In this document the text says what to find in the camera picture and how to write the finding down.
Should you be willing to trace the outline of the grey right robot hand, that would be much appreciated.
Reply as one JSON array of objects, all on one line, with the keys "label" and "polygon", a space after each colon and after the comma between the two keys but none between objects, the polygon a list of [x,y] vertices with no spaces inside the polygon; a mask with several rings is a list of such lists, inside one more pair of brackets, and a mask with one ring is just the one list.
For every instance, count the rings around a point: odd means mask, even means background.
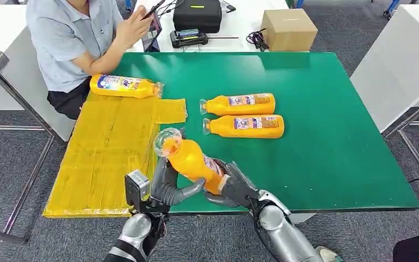
[{"label": "grey right robot hand", "polygon": [[259,190],[252,181],[239,169],[235,162],[226,163],[213,158],[223,172],[218,184],[219,194],[204,191],[205,198],[216,205],[228,207],[245,207],[252,209],[252,203],[258,199]]}]

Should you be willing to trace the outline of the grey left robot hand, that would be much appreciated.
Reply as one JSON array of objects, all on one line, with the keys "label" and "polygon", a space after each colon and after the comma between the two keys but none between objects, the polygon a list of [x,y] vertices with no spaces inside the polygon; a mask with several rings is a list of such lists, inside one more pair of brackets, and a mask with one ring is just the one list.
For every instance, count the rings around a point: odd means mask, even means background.
[{"label": "grey left robot hand", "polygon": [[190,186],[178,188],[178,175],[179,173],[165,158],[159,157],[153,174],[150,196],[167,206],[175,206],[197,194],[205,186],[206,179],[203,177]]}]

